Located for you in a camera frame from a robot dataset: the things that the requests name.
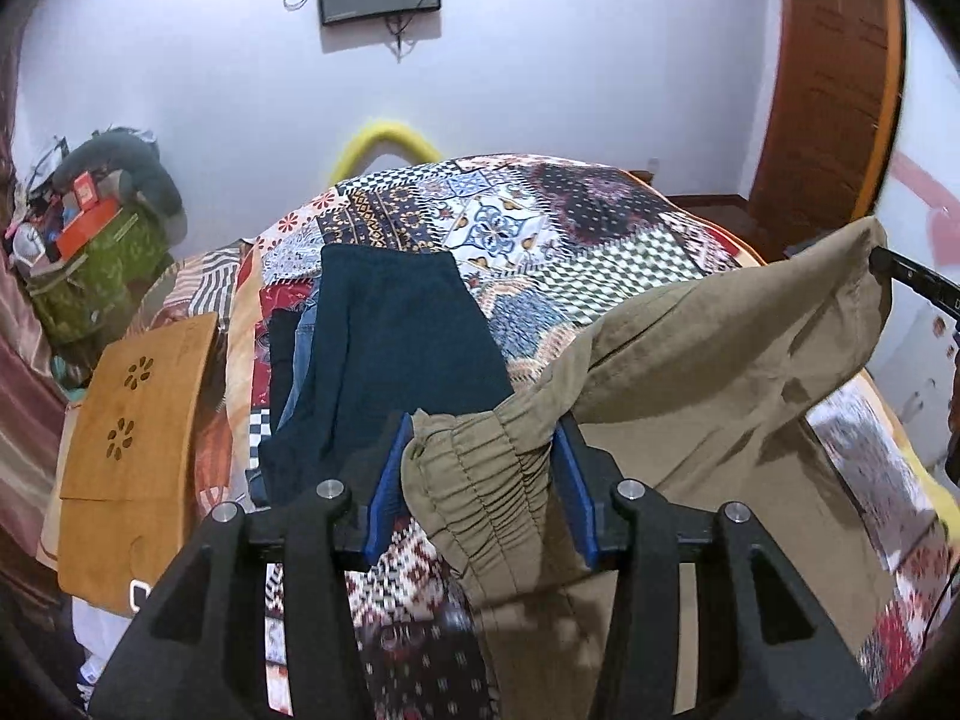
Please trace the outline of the patchwork patterned bedspread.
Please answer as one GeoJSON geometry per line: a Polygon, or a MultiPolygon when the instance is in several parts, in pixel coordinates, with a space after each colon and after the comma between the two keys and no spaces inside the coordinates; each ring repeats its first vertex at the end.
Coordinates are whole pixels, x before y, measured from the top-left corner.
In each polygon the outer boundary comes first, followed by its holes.
{"type": "MultiPolygon", "coordinates": [[[[251,245],[174,266],[163,317],[216,310],[224,395],[202,418],[202,509],[251,499],[260,444],[295,409],[313,348],[320,252],[329,242],[454,255],[517,392],[607,312],[668,284],[750,268],[731,234],[615,169],[535,156],[478,156],[341,182],[251,245]]],[[[877,695],[892,694],[950,611],[958,509],[924,472],[861,371],[805,417],[850,493],[890,600],[856,649],[877,695]]],[[[413,515],[386,554],[350,575],[368,688],[382,718],[498,718],[478,619],[413,515]]]]}

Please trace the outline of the brown wooden door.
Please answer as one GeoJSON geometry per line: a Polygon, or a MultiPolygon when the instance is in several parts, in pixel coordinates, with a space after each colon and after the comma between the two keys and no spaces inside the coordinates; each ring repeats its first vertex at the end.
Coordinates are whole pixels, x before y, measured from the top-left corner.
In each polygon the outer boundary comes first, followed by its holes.
{"type": "Polygon", "coordinates": [[[775,91],[748,199],[773,252],[874,210],[903,70],[903,0],[782,0],[775,91]]]}

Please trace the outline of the grey plush pillow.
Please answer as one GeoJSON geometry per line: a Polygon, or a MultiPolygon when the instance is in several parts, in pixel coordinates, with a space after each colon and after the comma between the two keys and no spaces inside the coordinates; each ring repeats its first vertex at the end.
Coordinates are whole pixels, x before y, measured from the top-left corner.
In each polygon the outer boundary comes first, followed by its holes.
{"type": "Polygon", "coordinates": [[[171,247],[185,239],[187,216],[181,192],[161,164],[154,143],[128,128],[96,133],[60,161],[50,179],[53,190],[67,193],[83,172],[115,188],[122,205],[148,213],[171,247]]]}

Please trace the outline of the khaki pants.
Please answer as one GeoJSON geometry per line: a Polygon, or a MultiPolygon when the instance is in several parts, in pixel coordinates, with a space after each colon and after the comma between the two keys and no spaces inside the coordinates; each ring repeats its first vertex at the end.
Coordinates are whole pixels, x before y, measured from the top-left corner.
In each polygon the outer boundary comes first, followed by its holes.
{"type": "Polygon", "coordinates": [[[493,408],[416,413],[405,500],[477,616],[503,717],[584,717],[612,616],[612,577],[586,572],[548,484],[563,416],[670,502],[750,505],[844,644],[866,640],[892,581],[805,417],[877,346],[885,239],[864,218],[792,259],[652,289],[493,408]]]}

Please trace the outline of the striped red beige curtain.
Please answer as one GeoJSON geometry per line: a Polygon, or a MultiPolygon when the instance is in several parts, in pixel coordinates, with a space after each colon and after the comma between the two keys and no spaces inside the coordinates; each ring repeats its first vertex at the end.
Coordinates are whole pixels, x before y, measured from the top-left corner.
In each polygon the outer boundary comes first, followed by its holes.
{"type": "Polygon", "coordinates": [[[64,392],[52,349],[8,255],[2,257],[2,539],[36,554],[53,491],[64,392]]]}

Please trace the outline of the orange box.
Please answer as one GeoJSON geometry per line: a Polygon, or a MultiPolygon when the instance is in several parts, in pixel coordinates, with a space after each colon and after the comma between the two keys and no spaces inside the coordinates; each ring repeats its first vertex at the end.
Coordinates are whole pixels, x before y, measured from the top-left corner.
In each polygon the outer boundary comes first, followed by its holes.
{"type": "Polygon", "coordinates": [[[55,247],[59,250],[60,257],[68,260],[73,255],[78,254],[91,239],[98,236],[99,231],[110,223],[110,220],[119,213],[119,210],[121,210],[119,202],[114,197],[107,197],[107,199],[102,199],[97,205],[90,206],[88,210],[82,211],[80,215],[73,218],[62,229],[60,236],[55,241],[55,247]]]}

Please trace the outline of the white cloth with tag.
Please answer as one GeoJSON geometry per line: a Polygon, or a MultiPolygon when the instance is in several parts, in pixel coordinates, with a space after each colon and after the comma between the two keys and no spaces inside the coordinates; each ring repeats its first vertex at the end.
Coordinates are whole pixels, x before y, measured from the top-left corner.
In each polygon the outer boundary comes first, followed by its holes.
{"type": "Polygon", "coordinates": [[[128,585],[127,610],[122,614],[101,610],[83,598],[74,596],[71,599],[73,637],[86,655],[85,663],[80,667],[80,681],[83,686],[93,688],[94,684],[98,683],[109,658],[148,594],[148,583],[132,580],[128,585]]]}

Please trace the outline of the dark navy folded garment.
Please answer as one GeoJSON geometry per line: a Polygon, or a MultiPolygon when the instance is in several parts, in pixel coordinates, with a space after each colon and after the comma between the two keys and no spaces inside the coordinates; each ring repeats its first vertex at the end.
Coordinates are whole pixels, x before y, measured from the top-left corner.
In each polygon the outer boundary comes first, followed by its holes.
{"type": "Polygon", "coordinates": [[[308,375],[291,418],[260,446],[268,502],[338,475],[395,415],[468,415],[511,394],[451,254],[326,245],[308,375]]]}

